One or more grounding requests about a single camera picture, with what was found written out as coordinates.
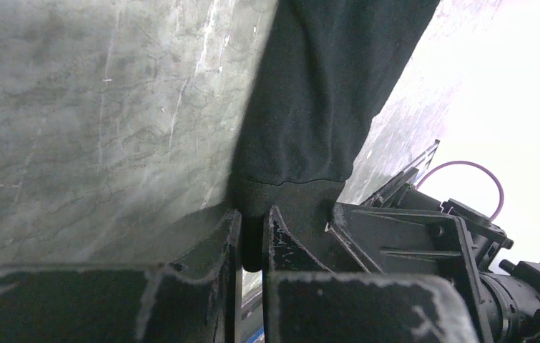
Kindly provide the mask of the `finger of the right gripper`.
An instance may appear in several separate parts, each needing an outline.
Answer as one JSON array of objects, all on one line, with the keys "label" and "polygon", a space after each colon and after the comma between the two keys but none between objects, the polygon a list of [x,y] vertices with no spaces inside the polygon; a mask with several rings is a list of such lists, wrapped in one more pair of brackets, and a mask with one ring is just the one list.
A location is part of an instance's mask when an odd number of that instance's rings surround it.
[{"label": "finger of the right gripper", "polygon": [[405,190],[413,187],[429,171],[431,162],[441,141],[436,139],[425,151],[406,165],[393,178],[371,194],[360,205],[376,208],[396,208],[397,198]]}]

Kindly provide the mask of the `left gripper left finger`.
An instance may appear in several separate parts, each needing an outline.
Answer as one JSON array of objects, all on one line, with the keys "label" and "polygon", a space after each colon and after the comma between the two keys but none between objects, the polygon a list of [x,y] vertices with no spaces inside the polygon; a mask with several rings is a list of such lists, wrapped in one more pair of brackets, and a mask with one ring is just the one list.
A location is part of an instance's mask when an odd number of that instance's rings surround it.
[{"label": "left gripper left finger", "polygon": [[238,342],[240,226],[171,262],[0,267],[0,342]]}]

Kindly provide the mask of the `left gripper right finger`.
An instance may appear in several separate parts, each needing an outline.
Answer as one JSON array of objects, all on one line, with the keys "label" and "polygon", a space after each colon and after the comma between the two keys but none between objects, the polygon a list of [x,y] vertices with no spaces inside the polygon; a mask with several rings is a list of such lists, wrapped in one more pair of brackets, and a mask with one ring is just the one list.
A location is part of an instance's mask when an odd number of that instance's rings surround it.
[{"label": "left gripper right finger", "polygon": [[266,217],[263,309],[267,342],[477,342],[463,297],[430,274],[365,272],[338,256],[321,262],[288,229],[277,207]]}]

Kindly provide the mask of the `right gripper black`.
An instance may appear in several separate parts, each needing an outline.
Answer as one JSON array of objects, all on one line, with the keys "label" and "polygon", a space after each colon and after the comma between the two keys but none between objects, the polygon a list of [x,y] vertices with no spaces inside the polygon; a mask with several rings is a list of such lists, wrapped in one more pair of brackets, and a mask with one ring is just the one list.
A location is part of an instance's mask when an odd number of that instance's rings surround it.
[{"label": "right gripper black", "polygon": [[454,199],[441,202],[406,187],[393,207],[337,203],[330,234],[338,256],[365,272],[446,279],[463,297],[482,342],[540,342],[540,263],[504,259],[502,272],[491,272],[497,253],[513,241]]}]

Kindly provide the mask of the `black underwear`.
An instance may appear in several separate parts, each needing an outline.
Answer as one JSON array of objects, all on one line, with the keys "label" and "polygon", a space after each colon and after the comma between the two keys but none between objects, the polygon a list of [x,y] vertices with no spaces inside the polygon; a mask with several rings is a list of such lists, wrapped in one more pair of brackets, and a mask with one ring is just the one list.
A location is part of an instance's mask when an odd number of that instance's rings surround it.
[{"label": "black underwear", "polygon": [[242,265],[262,269],[264,218],[318,249],[334,203],[437,1],[279,1],[235,146],[227,194]]}]

